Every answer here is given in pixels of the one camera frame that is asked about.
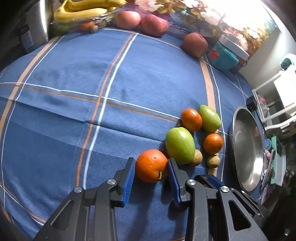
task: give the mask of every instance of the metal bowl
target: metal bowl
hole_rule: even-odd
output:
[[[258,185],[263,167],[263,146],[257,123],[248,109],[239,106],[230,128],[230,153],[241,188],[251,192]]]

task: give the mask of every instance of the bunch of bananas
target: bunch of bananas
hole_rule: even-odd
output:
[[[55,21],[71,21],[76,18],[94,18],[126,5],[125,0],[65,0],[55,11]]]

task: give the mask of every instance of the apple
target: apple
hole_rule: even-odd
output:
[[[142,18],[141,30],[146,35],[152,37],[161,37],[168,30],[168,22],[163,18],[149,14]]]
[[[210,107],[200,105],[198,113],[202,117],[202,128],[210,133],[214,133],[221,127],[221,120],[219,115]]]
[[[134,11],[122,11],[116,16],[116,25],[121,29],[132,30],[141,22],[141,16]]]
[[[169,156],[179,164],[188,164],[194,158],[194,140],[184,127],[176,127],[168,131],[165,137],[165,147]]]
[[[182,48],[193,57],[200,58],[207,51],[207,41],[198,33],[190,33],[185,36],[182,42]]]

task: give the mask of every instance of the tangerine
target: tangerine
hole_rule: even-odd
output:
[[[181,121],[189,132],[198,131],[202,126],[202,117],[195,109],[185,109],[181,114]]]
[[[156,149],[144,151],[136,160],[136,174],[143,182],[154,183],[165,178],[168,159]]]
[[[203,141],[203,148],[206,153],[214,155],[221,150],[223,139],[217,133],[212,133],[206,136]]]

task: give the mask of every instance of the red apple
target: red apple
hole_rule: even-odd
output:
[[[190,33],[183,39],[182,48],[187,54],[200,58],[207,51],[208,44],[200,34]]]
[[[132,30],[141,22],[141,16],[134,11],[122,11],[116,17],[116,25],[119,28]]]
[[[159,18],[153,14],[146,15],[141,20],[141,30],[144,34],[153,36],[153,37],[161,37],[168,30],[168,22]]]

